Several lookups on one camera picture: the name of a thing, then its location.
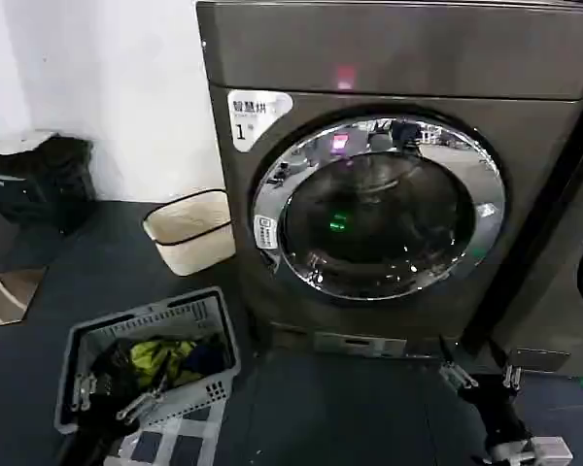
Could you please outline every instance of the machine top panel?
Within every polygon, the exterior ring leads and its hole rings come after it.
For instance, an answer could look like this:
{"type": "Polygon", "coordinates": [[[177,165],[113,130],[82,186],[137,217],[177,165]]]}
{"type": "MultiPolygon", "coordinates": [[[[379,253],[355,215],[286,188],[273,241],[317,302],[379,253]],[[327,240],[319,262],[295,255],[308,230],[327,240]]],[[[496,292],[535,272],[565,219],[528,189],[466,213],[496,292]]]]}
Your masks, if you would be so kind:
{"type": "Polygon", "coordinates": [[[574,2],[206,1],[197,13],[215,85],[583,98],[574,2]]]}

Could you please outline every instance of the number 1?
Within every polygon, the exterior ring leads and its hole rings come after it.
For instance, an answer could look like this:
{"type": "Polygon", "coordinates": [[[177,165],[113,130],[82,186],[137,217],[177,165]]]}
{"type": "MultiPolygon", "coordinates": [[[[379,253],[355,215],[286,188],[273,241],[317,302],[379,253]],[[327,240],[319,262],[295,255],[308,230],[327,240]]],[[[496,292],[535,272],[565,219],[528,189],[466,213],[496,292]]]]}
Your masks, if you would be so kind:
{"type": "Polygon", "coordinates": [[[245,140],[246,138],[244,137],[244,131],[242,131],[242,125],[236,124],[235,126],[237,126],[237,139],[245,140]]]}

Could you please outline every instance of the trash can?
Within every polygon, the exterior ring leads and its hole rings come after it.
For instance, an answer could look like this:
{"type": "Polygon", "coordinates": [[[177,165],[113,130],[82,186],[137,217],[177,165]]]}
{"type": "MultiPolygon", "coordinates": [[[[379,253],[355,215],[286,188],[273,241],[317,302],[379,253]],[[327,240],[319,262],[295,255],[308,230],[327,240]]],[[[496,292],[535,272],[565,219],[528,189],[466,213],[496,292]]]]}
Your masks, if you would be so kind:
{"type": "Polygon", "coordinates": [[[89,159],[89,141],[49,131],[0,141],[0,214],[20,226],[73,232],[94,207],[89,159]]]}
{"type": "Polygon", "coordinates": [[[235,253],[223,189],[208,189],[151,211],[143,227],[168,267],[179,276],[206,269],[235,253]]]}

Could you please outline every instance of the white paper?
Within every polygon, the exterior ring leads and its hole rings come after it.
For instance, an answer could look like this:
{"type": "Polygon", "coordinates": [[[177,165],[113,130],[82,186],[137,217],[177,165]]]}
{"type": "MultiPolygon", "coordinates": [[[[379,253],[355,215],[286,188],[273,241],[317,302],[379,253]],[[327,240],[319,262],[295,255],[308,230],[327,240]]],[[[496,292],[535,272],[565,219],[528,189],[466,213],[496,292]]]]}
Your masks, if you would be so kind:
{"type": "Polygon", "coordinates": [[[29,152],[35,150],[56,133],[51,131],[30,131],[17,137],[0,141],[0,155],[13,155],[14,153],[29,152]]]}
{"type": "Polygon", "coordinates": [[[248,152],[276,120],[293,107],[285,92],[272,90],[231,90],[227,95],[233,146],[248,152]]]}

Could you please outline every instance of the gray washing machine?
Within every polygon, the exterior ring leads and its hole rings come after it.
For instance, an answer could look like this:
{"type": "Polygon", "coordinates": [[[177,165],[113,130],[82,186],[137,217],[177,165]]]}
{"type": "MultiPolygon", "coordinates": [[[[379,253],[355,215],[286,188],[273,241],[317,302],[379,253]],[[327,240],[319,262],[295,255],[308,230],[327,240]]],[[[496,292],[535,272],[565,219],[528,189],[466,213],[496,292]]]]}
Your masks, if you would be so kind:
{"type": "Polygon", "coordinates": [[[583,6],[197,14],[257,321],[286,344],[365,355],[459,338],[583,108],[583,6]]]}
{"type": "Polygon", "coordinates": [[[583,175],[571,183],[575,192],[559,203],[562,216],[493,335],[526,369],[583,376],[583,175]]]}

